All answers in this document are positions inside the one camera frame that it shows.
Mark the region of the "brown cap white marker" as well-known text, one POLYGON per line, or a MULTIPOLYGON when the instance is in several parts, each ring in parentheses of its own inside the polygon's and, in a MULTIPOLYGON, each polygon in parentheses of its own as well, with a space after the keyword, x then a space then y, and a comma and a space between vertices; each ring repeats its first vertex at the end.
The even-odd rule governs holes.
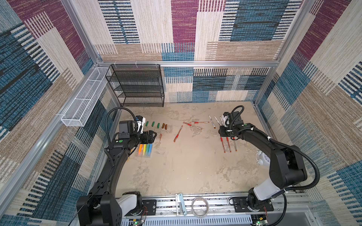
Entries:
POLYGON ((209 119, 210 119, 210 121, 211 121, 211 123, 212 123, 212 125, 213 125, 213 128, 214 128, 214 129, 216 129, 216 126, 215 126, 215 124, 214 124, 214 122, 213 122, 213 120, 212 120, 211 116, 210 116, 210 115, 208 115, 208 116, 209 116, 209 119))

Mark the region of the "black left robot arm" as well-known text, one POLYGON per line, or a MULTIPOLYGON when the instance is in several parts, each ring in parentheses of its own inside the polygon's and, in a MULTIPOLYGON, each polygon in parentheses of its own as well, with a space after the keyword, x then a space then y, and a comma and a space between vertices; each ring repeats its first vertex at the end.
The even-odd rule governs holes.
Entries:
POLYGON ((117 110, 130 113, 132 120, 119 122, 119 132, 114 136, 106 133, 108 145, 104 152, 107 161, 89 193, 79 197, 76 204, 81 226, 119 226, 125 215, 138 215, 145 211, 140 192, 126 192, 119 199, 115 197, 115 192, 128 158, 139 145, 153 144, 157 133, 144 130, 144 117, 125 107, 116 107, 110 112, 117 110))

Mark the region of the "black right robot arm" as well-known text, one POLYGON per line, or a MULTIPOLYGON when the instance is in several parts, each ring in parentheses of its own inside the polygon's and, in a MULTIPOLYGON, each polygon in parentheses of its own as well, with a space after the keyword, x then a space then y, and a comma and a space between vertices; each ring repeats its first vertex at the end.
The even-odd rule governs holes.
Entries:
POLYGON ((321 174, 317 164, 297 146, 279 142, 251 123, 243 122, 245 107, 239 105, 230 113, 223 113, 219 128, 222 137, 245 140, 270 159, 269 177, 248 192, 246 199, 250 211, 262 209, 272 198, 290 190, 307 190, 315 187, 321 174))

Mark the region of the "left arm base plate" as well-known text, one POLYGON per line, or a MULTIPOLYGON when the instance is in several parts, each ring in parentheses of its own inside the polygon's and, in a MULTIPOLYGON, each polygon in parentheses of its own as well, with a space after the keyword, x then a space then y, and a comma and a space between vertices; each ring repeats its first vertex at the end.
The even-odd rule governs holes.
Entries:
POLYGON ((143 200, 142 201, 142 211, 138 211, 137 217, 140 216, 155 216, 156 215, 156 208, 157 208, 157 201, 156 199, 151 200, 143 200))

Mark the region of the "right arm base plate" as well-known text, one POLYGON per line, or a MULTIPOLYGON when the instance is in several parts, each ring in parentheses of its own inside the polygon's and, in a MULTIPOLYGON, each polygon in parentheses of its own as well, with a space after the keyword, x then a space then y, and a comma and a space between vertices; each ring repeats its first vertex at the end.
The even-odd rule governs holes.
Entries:
POLYGON ((249 198, 246 196, 232 197, 229 199, 229 204, 234 207, 235 212, 259 212, 259 211, 274 211, 274 207, 270 200, 260 201, 258 199, 249 198))

